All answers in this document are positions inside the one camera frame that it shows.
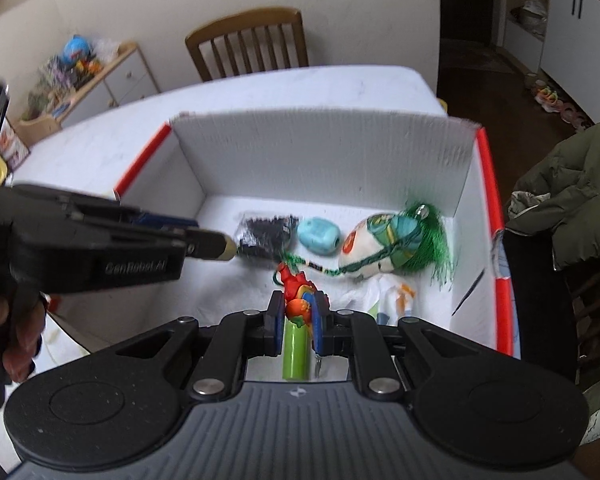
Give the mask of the person's left hand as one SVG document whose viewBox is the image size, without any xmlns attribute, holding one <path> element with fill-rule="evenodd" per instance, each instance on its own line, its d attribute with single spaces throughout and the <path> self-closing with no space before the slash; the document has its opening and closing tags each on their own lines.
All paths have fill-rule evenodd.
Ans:
<svg viewBox="0 0 600 480">
<path fill-rule="evenodd" d="M 8 301 L 0 297 L 0 326 L 9 315 Z M 34 358 L 40 351 L 42 333 L 46 323 L 46 303 L 39 299 L 28 308 L 14 328 L 7 334 L 7 343 L 2 356 L 2 364 L 8 377 L 17 384 L 24 382 L 34 369 Z"/>
</svg>

